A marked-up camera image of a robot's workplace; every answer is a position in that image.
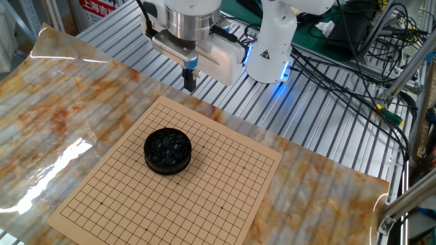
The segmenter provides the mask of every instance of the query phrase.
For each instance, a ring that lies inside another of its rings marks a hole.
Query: grid line
[[[164,127],[192,145],[191,162],[173,176],[144,164],[146,137]],[[107,244],[233,244],[272,163],[158,104],[61,214]]]

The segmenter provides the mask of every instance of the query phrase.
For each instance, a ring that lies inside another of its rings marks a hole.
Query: blue led light
[[[287,79],[285,79],[285,74],[286,74],[286,69],[287,69],[288,65],[289,65],[289,61],[286,62],[285,67],[283,68],[283,71],[281,72],[280,80],[287,80]]]
[[[244,63],[247,62],[247,60],[248,60],[248,56],[250,56],[250,52],[251,52],[251,48],[252,48],[252,47],[253,47],[253,44],[251,44],[251,45],[250,45],[250,48],[248,48],[247,57],[245,57],[245,61],[244,61]]]

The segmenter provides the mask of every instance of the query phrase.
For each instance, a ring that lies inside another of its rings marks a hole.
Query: metal grating
[[[242,36],[243,29],[233,22],[230,31]],[[140,10],[135,1],[130,1],[78,37],[124,64],[183,90],[181,68],[154,51],[141,30]],[[339,84],[364,93],[356,75],[337,67],[313,64]],[[236,84],[225,86],[200,73],[198,88],[191,95],[343,165],[389,181],[390,197],[394,199],[403,166],[399,146],[349,107],[358,108],[385,130],[389,128],[354,99],[346,98],[349,103],[344,104],[312,79],[295,71],[287,82],[262,84],[244,72]],[[371,88],[375,94],[381,93],[376,87]],[[408,134],[411,116],[407,108],[393,104],[390,110],[405,119],[403,130]]]

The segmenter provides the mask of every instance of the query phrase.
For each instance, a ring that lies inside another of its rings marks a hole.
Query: green mat
[[[236,0],[223,0],[221,3],[221,10],[249,23],[259,23],[262,21],[261,18],[237,3]],[[336,23],[340,19],[341,15],[337,7],[333,7],[328,13],[324,14],[323,17],[325,17],[322,20],[323,22],[329,22],[330,20],[333,20],[333,22]],[[352,59],[352,56],[349,54],[341,54],[336,50],[325,48],[324,43],[326,40],[311,37],[308,33],[310,26],[311,24],[308,24],[305,27],[297,29],[292,41],[295,44],[301,45],[336,61],[344,62]],[[322,32],[316,28],[312,28],[312,34],[317,37],[323,37]]]

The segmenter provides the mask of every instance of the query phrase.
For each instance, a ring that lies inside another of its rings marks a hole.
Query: black cable connector
[[[139,8],[141,9],[142,13],[144,14],[145,17],[145,25],[147,27],[147,30],[145,31],[145,35],[148,38],[153,38],[156,34],[157,31],[153,29],[153,24],[151,23],[149,14],[147,13],[147,10],[145,9],[144,5],[142,4],[141,0],[136,0],[136,3],[138,3]]]

